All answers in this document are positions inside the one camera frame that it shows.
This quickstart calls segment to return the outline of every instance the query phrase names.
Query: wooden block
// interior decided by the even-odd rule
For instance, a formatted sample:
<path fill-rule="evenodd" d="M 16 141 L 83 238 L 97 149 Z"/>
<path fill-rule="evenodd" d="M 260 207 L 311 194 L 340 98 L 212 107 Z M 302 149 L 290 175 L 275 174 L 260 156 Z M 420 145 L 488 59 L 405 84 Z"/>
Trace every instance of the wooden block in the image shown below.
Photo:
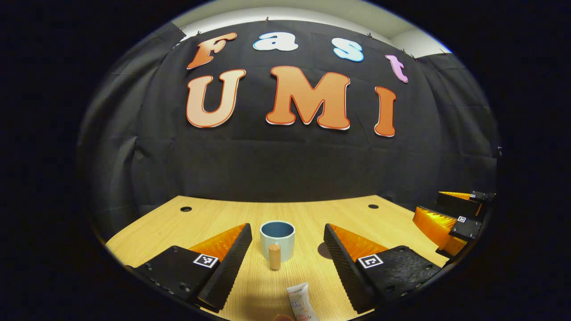
<path fill-rule="evenodd" d="M 270 244 L 268 250 L 270 252 L 270 269 L 279 270 L 282 260 L 282 249 L 278 244 Z"/>

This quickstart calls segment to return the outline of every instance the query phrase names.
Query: black curtain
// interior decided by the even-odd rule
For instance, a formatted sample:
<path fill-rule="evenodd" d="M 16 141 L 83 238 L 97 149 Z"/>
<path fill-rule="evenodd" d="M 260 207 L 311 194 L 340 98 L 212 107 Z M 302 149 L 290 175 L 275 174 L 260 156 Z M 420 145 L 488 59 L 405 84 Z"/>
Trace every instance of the black curtain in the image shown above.
<path fill-rule="evenodd" d="M 257 51 L 264 33 L 296 36 L 294 51 Z M 198 43 L 230 32 L 213 60 L 186 70 Z M 439 190 L 493 191 L 496 123 L 477 82 L 453 54 L 413 59 L 346 29 L 302 21 L 250 22 L 184 36 L 169 23 L 142 40 L 108 73 L 85 115 L 78 142 L 88 210 L 103 239 L 177 195 L 253 202 L 293 202 L 377 194 L 414 209 L 430 206 Z M 356 63 L 337 57 L 332 38 L 359 43 Z M 394 75 L 385 55 L 404 64 L 408 83 Z M 315 121 L 274 126 L 276 78 L 270 69 L 302 69 L 312 86 L 331 71 L 351 79 L 351 128 L 328 130 Z M 212 75 L 204 108 L 220 102 L 227 70 L 245 69 L 232 117 L 199 129 L 186 119 L 187 83 Z M 379 117 L 375 86 L 396 96 L 396 135 L 373 131 Z"/>

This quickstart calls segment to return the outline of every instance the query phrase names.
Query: white wall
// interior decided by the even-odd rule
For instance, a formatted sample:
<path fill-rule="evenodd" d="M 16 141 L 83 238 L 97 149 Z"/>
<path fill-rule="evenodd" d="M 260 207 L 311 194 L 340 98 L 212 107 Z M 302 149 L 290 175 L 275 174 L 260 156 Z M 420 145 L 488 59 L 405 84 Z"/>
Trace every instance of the white wall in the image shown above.
<path fill-rule="evenodd" d="M 371 33 L 373 38 L 387 43 L 397 49 L 404 49 L 407 54 L 414 57 L 422 57 L 431 54 L 440 54 L 442 51 L 450 53 L 450 49 L 432 38 L 430 35 L 420 29 L 409 30 L 388 39 L 380 33 L 369 30 L 363 26 L 351 21 L 335 17 L 333 15 L 319 13 L 317 11 L 287 8 L 287 7 L 260 7 L 230 11 L 227 13 L 213 15 L 211 17 L 181 26 L 180 29 L 187 35 L 182 41 L 193 37 L 198 31 L 204 33 L 206 31 L 218 29 L 225 26 L 237 25 L 252 21 L 263 21 L 269 17 L 270 20 L 298 20 L 325 23 L 326 25 L 337 26 L 348 30 L 355 31 L 366 35 Z"/>
<path fill-rule="evenodd" d="M 416 28 L 382 6 L 364 0 L 213 0 L 179 15 L 172 22 L 177 27 L 183 27 L 230 11 L 264 7 L 275 7 L 278 10 L 281 7 L 296 8 L 331 15 L 389 39 Z"/>
<path fill-rule="evenodd" d="M 391 38 L 391 42 L 394 47 L 404 49 L 407 54 L 413 55 L 416 58 L 440 54 L 442 51 L 451 53 L 450 49 L 420 29 L 403 32 Z"/>
<path fill-rule="evenodd" d="M 201 33 L 203 33 L 225 26 L 237 25 L 239 23 L 262 21 L 265 20 L 266 17 L 269 17 L 270 20 L 299 20 L 319 22 L 331 26 L 349 29 L 364 35 L 371 33 L 371 36 L 373 36 L 374 39 L 388 43 L 391 46 L 393 45 L 392 42 L 386 37 L 374 31 L 368 30 L 365 27 L 359 26 L 353 22 L 311 10 L 285 7 L 264 7 L 231 11 L 190 23 L 189 25 L 181 27 L 180 29 L 183 30 L 183 32 L 187 35 L 183 39 L 186 40 L 187 38 L 196 35 L 196 32 L 199 30 Z"/>

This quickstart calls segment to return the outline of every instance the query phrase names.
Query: orange letter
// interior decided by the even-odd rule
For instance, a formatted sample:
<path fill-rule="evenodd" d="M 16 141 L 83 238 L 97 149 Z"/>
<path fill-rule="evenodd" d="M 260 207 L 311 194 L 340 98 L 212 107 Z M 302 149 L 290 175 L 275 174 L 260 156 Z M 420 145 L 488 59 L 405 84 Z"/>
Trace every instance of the orange letter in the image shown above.
<path fill-rule="evenodd" d="M 317 86 L 312 88 L 301 69 L 292 66 L 272 68 L 272 75 L 278 78 L 274 110 L 268 113 L 266 121 L 273 125 L 291 125 L 295 115 L 289 110 L 291 100 L 295 103 L 301 121 L 309 125 L 319 106 L 323 112 L 317 123 L 323 128 L 349 129 L 345 110 L 345 90 L 351 83 L 349 78 L 338 73 L 326 73 Z"/>
<path fill-rule="evenodd" d="M 194 60 L 188 64 L 186 69 L 190 70 L 194 67 L 209 63 L 214 59 L 214 57 L 210 56 L 210 51 L 214 50 L 214 53 L 220 52 L 220 50 L 224 48 L 226 40 L 233 40 L 237 36 L 238 35 L 236 33 L 229 33 L 201 42 L 198 44 L 198 51 L 196 52 L 196 56 L 194 56 Z"/>
<path fill-rule="evenodd" d="M 215 111 L 204 110 L 204 95 L 206 86 L 212 82 L 212 76 L 203 76 L 191 80 L 188 83 L 188 102 L 186 103 L 186 119 L 198 128 L 216 127 L 227 121 L 236 104 L 236 92 L 238 91 L 238 79 L 244 77 L 244 69 L 229 70 L 220 75 L 224 82 L 222 86 L 222 98 L 220 106 Z"/>
<path fill-rule="evenodd" d="M 375 91 L 379 95 L 379 122 L 375 126 L 375 134 L 393 137 L 395 136 L 395 128 L 392 126 L 392 115 L 396 95 L 383 87 L 375 87 Z"/>

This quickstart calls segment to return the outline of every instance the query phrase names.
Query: wooden table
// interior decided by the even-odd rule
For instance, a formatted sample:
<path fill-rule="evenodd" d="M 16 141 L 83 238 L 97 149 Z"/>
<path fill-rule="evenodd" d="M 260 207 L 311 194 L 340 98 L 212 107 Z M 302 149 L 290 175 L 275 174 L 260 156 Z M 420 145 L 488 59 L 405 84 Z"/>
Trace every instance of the wooden table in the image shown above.
<path fill-rule="evenodd" d="M 369 208 L 369 204 L 379 208 Z M 184 206 L 192 210 L 181 211 Z M 136 267 L 169 246 L 189 248 L 248 222 L 252 243 L 226 305 L 217 315 L 235 321 L 271 321 L 277 314 L 293 318 L 286 288 L 308 282 L 309 301 L 319 319 L 345 321 L 359 315 L 351 307 L 333 261 L 317 253 L 325 224 L 335 224 L 388 248 L 408 246 L 442 267 L 447 258 L 435 253 L 437 246 L 412 222 L 413 215 L 376 195 L 295 203 L 177 196 L 117 233 L 107 247 L 123 264 Z M 293 258 L 282 263 L 279 271 L 270 270 L 260 252 L 260 225 L 269 220 L 284 220 L 296 228 Z"/>

